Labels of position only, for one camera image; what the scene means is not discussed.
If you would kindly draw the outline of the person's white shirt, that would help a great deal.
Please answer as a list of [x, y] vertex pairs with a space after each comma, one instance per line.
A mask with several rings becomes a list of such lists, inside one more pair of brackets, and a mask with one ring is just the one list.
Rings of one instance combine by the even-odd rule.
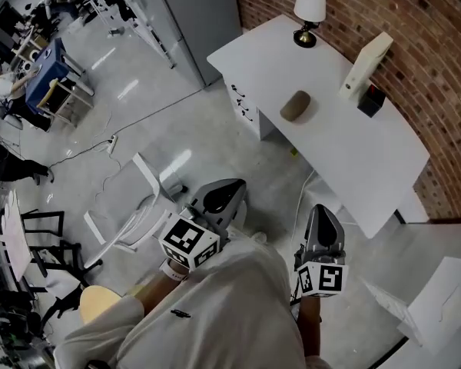
[[266, 235], [231, 235], [148, 315], [134, 295], [71, 332], [56, 369], [331, 369], [305, 357], [289, 274]]

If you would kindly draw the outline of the white wrist band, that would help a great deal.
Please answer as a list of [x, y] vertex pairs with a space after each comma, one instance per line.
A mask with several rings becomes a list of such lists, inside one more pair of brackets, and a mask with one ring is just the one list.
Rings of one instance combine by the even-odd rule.
[[171, 259], [167, 258], [160, 265], [159, 270], [173, 281], [182, 282], [187, 279], [187, 273], [181, 273], [171, 267]]

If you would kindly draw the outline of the white board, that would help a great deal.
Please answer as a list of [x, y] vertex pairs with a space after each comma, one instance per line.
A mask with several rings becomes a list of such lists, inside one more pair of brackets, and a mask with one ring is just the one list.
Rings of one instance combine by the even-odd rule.
[[0, 227], [1, 241], [5, 244], [13, 275], [20, 281], [33, 256], [26, 240], [16, 190], [10, 190], [5, 199]]

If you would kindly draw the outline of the person's left forearm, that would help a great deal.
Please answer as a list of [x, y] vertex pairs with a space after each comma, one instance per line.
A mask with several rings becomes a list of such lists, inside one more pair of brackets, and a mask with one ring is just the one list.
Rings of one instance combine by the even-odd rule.
[[[171, 260], [171, 267], [181, 273], [189, 274], [189, 270]], [[141, 302], [144, 315], [148, 315], [157, 307], [181, 282], [173, 281], [160, 270], [141, 290], [135, 294], [135, 298]]]

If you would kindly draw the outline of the cream upright binder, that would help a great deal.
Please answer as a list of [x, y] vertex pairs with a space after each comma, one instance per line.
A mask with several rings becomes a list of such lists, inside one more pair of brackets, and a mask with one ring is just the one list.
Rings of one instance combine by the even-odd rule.
[[372, 41], [366, 44], [357, 56], [353, 67], [346, 76], [338, 92], [339, 96], [351, 99], [363, 88], [370, 76], [374, 73], [379, 63], [393, 44], [393, 38], [386, 32], [381, 32]]

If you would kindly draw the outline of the white desk drawer unit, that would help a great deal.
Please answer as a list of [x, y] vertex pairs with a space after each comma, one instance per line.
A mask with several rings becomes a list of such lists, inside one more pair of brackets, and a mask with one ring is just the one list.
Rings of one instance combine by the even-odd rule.
[[229, 75], [223, 76], [237, 120], [244, 123], [262, 141], [276, 127], [258, 108], [255, 97]]

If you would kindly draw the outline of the white chair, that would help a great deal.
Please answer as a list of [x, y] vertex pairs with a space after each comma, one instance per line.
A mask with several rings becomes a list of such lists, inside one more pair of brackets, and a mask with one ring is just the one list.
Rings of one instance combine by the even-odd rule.
[[112, 248], [135, 253], [148, 239], [161, 233], [164, 221], [177, 210], [171, 197], [184, 190], [178, 179], [164, 188], [159, 174], [137, 153], [102, 192], [84, 220], [100, 243], [85, 263], [87, 268], [101, 263]]

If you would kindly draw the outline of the round wooden stool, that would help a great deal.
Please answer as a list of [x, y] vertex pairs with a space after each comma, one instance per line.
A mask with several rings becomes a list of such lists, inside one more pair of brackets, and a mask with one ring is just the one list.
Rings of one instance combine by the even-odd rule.
[[114, 291], [99, 285], [85, 288], [80, 297], [79, 311], [83, 324], [88, 324], [121, 300]]

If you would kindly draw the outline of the white wooden stool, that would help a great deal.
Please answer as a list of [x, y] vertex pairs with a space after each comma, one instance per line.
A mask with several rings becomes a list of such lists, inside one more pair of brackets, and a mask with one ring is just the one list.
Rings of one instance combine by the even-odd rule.
[[67, 78], [89, 96], [95, 94], [88, 83], [87, 72], [64, 49], [60, 51], [61, 61], [68, 67]]
[[85, 91], [55, 78], [49, 82], [49, 89], [37, 108], [53, 120], [76, 128], [94, 105]]

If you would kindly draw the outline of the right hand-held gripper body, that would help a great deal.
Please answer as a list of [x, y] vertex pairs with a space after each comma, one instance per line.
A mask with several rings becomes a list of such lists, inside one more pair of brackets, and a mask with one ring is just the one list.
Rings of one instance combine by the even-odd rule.
[[301, 297], [328, 298], [341, 294], [346, 287], [349, 267], [341, 246], [307, 250], [301, 246], [294, 254], [296, 287]]

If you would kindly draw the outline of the brown oval object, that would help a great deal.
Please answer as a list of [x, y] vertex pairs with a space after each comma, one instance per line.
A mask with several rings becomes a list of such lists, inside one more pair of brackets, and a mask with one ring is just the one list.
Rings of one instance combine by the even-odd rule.
[[280, 116], [288, 121], [296, 121], [308, 108], [310, 95], [302, 90], [296, 91], [280, 110]]

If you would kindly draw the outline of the person's right forearm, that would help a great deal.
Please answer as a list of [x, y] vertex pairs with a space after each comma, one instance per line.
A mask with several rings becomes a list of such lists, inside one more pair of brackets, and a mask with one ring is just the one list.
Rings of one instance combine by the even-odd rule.
[[301, 298], [297, 326], [305, 357], [320, 355], [320, 323], [320, 298]]

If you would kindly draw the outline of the blue covered table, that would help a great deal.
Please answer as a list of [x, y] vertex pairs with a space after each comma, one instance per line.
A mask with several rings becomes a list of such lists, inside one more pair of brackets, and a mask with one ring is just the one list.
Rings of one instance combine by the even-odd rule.
[[61, 38], [55, 38], [38, 55], [32, 69], [38, 68], [38, 73], [26, 85], [25, 102], [27, 106], [37, 113], [37, 105], [44, 98], [53, 79], [63, 79], [69, 72], [68, 66], [61, 60], [61, 53], [64, 50]]

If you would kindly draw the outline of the black square pen holder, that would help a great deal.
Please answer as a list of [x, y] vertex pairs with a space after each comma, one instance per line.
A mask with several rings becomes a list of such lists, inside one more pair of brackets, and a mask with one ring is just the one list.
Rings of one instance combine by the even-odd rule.
[[386, 94], [377, 86], [377, 92], [374, 96], [369, 93], [369, 85], [360, 97], [357, 108], [369, 118], [372, 118], [383, 107]]

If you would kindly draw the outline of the white shelving rack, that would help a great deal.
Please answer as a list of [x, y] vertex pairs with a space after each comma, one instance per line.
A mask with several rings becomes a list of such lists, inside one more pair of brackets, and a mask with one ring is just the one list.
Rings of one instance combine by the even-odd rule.
[[123, 35], [130, 29], [151, 46], [169, 65], [175, 67], [160, 37], [144, 12], [144, 0], [89, 0], [92, 8], [108, 29], [108, 37]]

